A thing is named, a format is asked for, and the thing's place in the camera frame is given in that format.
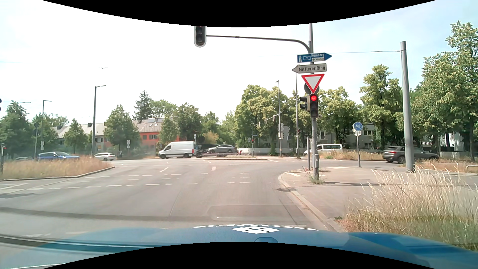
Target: car hood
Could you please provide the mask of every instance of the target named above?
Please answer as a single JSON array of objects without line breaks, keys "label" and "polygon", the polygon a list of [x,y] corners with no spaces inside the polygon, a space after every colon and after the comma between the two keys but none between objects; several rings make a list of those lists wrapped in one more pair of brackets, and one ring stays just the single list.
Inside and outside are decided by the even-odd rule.
[{"label": "car hood", "polygon": [[[0,241],[13,242],[12,239],[5,241],[4,238],[0,235]],[[123,251],[210,242],[268,242],[328,247],[432,268],[465,269],[476,268],[478,264],[478,252],[407,235],[337,233],[269,224],[226,224],[175,229],[116,228],[62,240],[45,239],[43,244],[38,243],[33,249],[1,259],[0,268],[63,264]]]}]

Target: white minivan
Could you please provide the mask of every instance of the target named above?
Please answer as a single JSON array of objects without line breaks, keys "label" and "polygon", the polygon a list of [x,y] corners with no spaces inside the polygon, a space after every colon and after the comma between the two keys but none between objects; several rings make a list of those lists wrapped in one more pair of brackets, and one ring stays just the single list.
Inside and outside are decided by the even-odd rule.
[{"label": "white minivan", "polygon": [[191,158],[196,156],[197,158],[202,157],[201,154],[197,152],[198,147],[194,141],[179,141],[169,143],[163,150],[158,152],[158,156],[161,159],[171,158],[171,157],[184,157]]},{"label": "white minivan", "polygon": [[322,153],[322,152],[331,152],[331,151],[342,152],[343,151],[342,144],[320,144],[320,145],[317,145],[317,152],[319,154]]}]

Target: tire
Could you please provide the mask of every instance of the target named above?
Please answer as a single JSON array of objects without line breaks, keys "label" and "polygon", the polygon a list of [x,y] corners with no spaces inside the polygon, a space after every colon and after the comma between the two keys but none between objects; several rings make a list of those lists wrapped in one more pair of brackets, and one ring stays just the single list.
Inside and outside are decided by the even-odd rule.
[{"label": "tire", "polygon": [[400,157],[398,157],[397,162],[398,162],[399,164],[404,164],[404,163],[405,163],[405,156],[400,156]]}]

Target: asphalt road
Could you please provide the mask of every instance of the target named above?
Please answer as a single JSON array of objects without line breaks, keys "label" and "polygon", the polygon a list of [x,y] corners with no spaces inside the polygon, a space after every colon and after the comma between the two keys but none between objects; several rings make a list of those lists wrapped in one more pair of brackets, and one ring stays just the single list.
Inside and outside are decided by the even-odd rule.
[{"label": "asphalt road", "polygon": [[[357,166],[356,161],[320,162],[334,169]],[[0,234],[66,238],[115,227],[239,223],[326,229],[277,179],[283,172],[306,167],[304,158],[113,163],[114,169],[78,179],[0,182]],[[365,168],[397,166],[362,161]]]}]

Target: road sign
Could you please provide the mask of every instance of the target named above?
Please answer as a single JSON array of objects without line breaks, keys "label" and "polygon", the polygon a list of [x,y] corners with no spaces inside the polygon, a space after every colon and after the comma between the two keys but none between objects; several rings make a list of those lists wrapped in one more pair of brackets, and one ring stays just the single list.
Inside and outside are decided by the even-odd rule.
[{"label": "road sign", "polygon": [[356,123],[354,123],[353,127],[354,127],[354,130],[355,130],[355,131],[362,131],[362,129],[363,129],[363,124],[362,124],[362,123],[359,123],[359,122],[356,122]]},{"label": "road sign", "polygon": [[292,71],[298,74],[327,72],[327,64],[315,64],[315,65],[305,65],[305,66],[297,65],[294,69],[292,69]]},{"label": "road sign", "polygon": [[302,75],[301,76],[307,87],[310,89],[311,93],[315,93],[315,91],[319,88],[320,81],[324,77],[324,74],[312,74],[312,75]]},{"label": "road sign", "polygon": [[312,54],[302,54],[297,55],[297,62],[322,62],[327,61],[332,55],[327,53],[312,53]]}]

